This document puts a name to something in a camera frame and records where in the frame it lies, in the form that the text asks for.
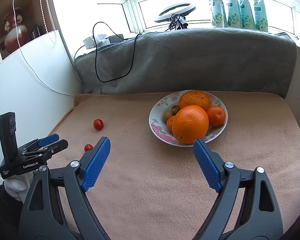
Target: white plate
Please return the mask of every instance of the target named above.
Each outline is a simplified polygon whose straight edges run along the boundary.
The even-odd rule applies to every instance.
[[[175,146],[179,146],[179,147],[192,147],[193,146],[193,144],[184,144],[184,143],[178,142],[175,139],[175,137],[173,136],[172,132],[170,132],[167,129],[167,126],[163,121],[163,113],[165,111],[170,111],[172,106],[177,105],[179,102],[179,98],[188,91],[190,91],[190,90],[183,90],[183,91],[175,92],[175,93],[172,93],[172,94],[162,98],[158,103],[156,103],[154,105],[154,107],[152,108],[152,110],[149,114],[149,125],[150,125],[151,131],[154,133],[154,135],[157,138],[159,138],[160,140],[162,140],[163,142],[165,142],[167,144],[171,144],[171,145],[175,145]],[[211,106],[221,106],[226,113],[226,120],[223,123],[223,125],[221,125],[220,127],[209,126],[207,134],[203,137],[203,140],[206,143],[208,143],[208,142],[212,141],[213,139],[217,138],[219,136],[219,134],[222,133],[222,131],[226,127],[226,124],[228,122],[228,112],[227,112],[225,105],[219,98],[217,98],[216,96],[214,96],[208,92],[205,92],[205,93],[207,93],[207,95],[210,98]]]

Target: white glove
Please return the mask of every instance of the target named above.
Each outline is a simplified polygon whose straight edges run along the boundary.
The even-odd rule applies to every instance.
[[[22,175],[13,175],[4,180],[6,192],[18,201],[25,203],[30,185],[32,183],[35,171],[30,171]]]

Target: cherry tomato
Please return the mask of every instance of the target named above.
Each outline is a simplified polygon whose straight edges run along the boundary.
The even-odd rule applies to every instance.
[[[93,122],[93,127],[96,129],[96,130],[101,130],[103,128],[103,121],[101,119],[96,119],[94,120]]]
[[[93,146],[91,144],[87,144],[85,147],[84,147],[84,151],[87,152],[87,151],[90,151],[93,149]]]

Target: gray cloth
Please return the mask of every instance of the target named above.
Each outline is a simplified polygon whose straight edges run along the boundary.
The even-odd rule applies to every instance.
[[[107,81],[131,66],[134,39],[98,50],[97,71]],[[133,94],[187,89],[269,92],[287,95],[297,46],[286,34],[232,28],[150,32],[138,37],[131,72],[101,83],[95,51],[79,56],[75,69],[84,92]]]

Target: metal bolt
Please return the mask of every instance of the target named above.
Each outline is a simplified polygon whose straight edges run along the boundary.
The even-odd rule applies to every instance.
[[[257,168],[257,172],[259,172],[259,173],[264,173],[265,170],[264,170],[264,168],[262,168],[262,167],[258,167],[258,168]]]
[[[78,161],[73,161],[70,163],[71,167],[78,167],[79,166],[79,162]]]
[[[233,163],[232,162],[226,162],[225,163],[225,166],[227,167],[227,168],[233,168]]]
[[[40,166],[39,171],[45,171],[46,169],[47,169],[47,166],[46,165],[42,165],[42,166]]]

